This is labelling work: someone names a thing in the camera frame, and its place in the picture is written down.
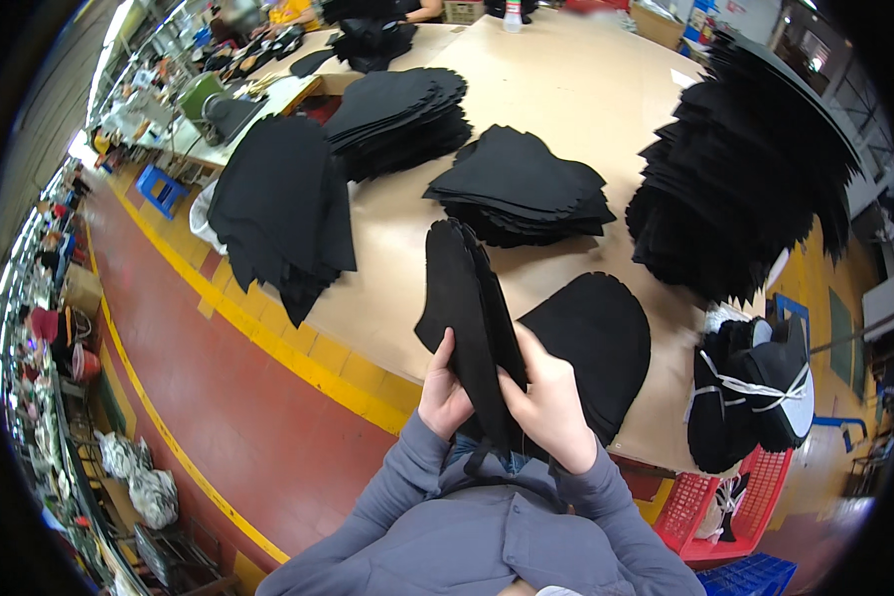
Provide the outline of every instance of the factory floor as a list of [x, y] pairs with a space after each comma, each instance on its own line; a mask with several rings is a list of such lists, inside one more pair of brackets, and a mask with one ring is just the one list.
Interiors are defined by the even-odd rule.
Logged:
[[[144, 437], [156, 465], [172, 471], [183, 515], [215, 534], [223, 566], [251, 594], [265, 573], [341, 524], [420, 388], [307, 325], [296, 330], [256, 288], [242, 293], [226, 258], [189, 232], [194, 192], [168, 221], [135, 191], [140, 170], [93, 174], [81, 208], [105, 292], [101, 393], [115, 425]], [[834, 325], [840, 333], [842, 312], [863, 325], [861, 295], [875, 283], [857, 244], [832, 267], [816, 226], [772, 290], [809, 308], [814, 346], [830, 341]], [[842, 350], [812, 360], [816, 414], [862, 418], [873, 437], [871, 381], [847, 349], [849, 367]], [[867, 450], [846, 454], [839, 429], [814, 427], [795, 453], [760, 544], [799, 564], [788, 593], [813, 586], [860, 524], [867, 503], [839, 496], [851, 459]], [[671, 483], [633, 488], [648, 521]]]

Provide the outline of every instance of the jeans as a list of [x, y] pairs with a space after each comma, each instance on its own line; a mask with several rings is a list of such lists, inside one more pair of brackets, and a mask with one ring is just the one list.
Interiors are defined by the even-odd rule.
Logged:
[[[473, 453], [477, 447], [479, 447], [479, 443], [467, 437], [466, 435], [461, 435], [460, 433], [456, 434], [456, 445], [453, 446], [453, 452], [450, 455], [450, 458], [447, 459], [447, 465], [450, 465], [467, 455], [468, 453]], [[511, 459], [506, 459], [506, 457], [501, 455], [501, 452], [497, 449], [491, 449], [491, 453], [497, 456], [497, 459], [501, 461], [503, 465], [503, 469], [507, 471], [508, 474], [518, 474], [523, 467], [526, 465], [526, 462], [533, 458], [528, 458], [522, 453], [510, 452]]]

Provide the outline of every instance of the white rope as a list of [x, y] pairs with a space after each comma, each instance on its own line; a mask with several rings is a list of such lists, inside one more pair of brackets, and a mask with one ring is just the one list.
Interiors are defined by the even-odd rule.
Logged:
[[735, 378], [734, 376], [729, 375], [720, 375], [719, 371], [715, 369], [715, 364], [712, 363], [712, 359], [708, 357], [708, 354], [705, 353], [704, 350], [700, 350], [699, 354], [702, 355], [705, 363], [708, 364], [708, 367], [711, 369], [712, 374], [722, 382], [724, 387], [731, 389], [737, 393], [744, 393], [746, 395], [758, 395], [766, 398], [776, 398], [769, 405], [762, 408], [752, 408], [751, 411], [756, 414], [762, 413], [764, 411], [768, 411], [774, 407], [778, 407], [783, 401], [786, 399], [804, 399], [806, 394], [808, 393], [808, 384], [805, 380], [808, 377], [809, 372], [809, 364], [805, 363], [802, 366], [802, 369], [798, 372], [798, 375], [795, 377], [795, 380], [791, 382], [791, 386], [787, 388], [787, 391], [782, 391], [781, 389], [775, 389], [774, 387], [769, 387], [767, 385], [759, 385], [757, 383], [745, 382], [739, 378]]

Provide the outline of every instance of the hand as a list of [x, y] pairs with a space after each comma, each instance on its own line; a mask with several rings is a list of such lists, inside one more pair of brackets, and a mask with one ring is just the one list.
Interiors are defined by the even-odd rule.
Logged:
[[584, 474], [596, 462], [596, 436], [583, 415], [573, 365], [543, 348], [533, 332], [514, 323], [530, 382], [526, 393], [500, 371], [501, 392], [523, 432], [570, 474]]
[[431, 358], [420, 393], [417, 416], [444, 441], [450, 438], [474, 413], [474, 404], [456, 375], [447, 368], [453, 353], [453, 329], [444, 330], [444, 339]]

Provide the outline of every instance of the plastic bottle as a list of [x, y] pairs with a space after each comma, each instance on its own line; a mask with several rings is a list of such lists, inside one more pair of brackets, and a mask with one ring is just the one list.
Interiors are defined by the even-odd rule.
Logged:
[[522, 26], [520, 0], [507, 0], [506, 12], [503, 14], [503, 30], [508, 33], [519, 33]]

